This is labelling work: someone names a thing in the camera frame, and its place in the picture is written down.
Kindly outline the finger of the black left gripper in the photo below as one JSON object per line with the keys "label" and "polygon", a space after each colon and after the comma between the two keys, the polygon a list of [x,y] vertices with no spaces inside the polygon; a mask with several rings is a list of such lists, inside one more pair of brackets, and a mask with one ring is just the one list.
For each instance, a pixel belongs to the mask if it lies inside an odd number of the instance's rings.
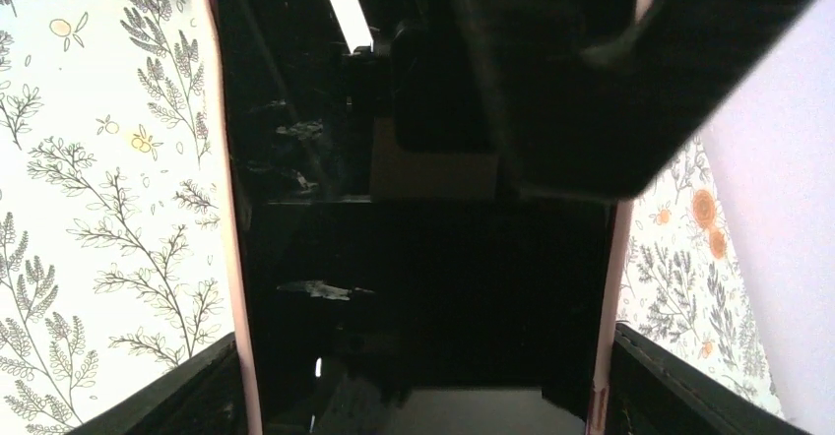
{"label": "finger of the black left gripper", "polygon": [[605,41],[579,0],[453,0],[520,188],[639,195],[812,0],[653,0]]}

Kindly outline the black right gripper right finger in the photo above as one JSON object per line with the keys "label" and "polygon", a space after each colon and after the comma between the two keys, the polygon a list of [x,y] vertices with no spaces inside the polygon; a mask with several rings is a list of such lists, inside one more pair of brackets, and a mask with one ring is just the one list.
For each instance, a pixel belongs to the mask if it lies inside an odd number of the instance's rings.
{"label": "black right gripper right finger", "polygon": [[805,435],[628,326],[615,327],[605,435]]}

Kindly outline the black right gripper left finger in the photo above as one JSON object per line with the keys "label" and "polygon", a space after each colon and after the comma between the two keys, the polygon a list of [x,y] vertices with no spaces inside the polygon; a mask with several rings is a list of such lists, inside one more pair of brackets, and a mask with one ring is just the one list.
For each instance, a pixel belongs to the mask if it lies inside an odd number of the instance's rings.
{"label": "black right gripper left finger", "polygon": [[236,435],[248,432],[234,334],[211,344],[71,435]]}

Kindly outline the floral patterned table mat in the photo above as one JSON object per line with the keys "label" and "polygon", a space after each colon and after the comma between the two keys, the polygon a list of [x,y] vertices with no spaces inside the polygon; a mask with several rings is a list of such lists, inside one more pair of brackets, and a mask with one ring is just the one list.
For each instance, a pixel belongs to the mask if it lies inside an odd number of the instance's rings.
{"label": "floral patterned table mat", "polygon": [[[66,434],[233,331],[190,0],[1,0],[1,434]],[[617,317],[783,416],[704,145],[633,216]],[[658,247],[689,261],[640,278]]]}

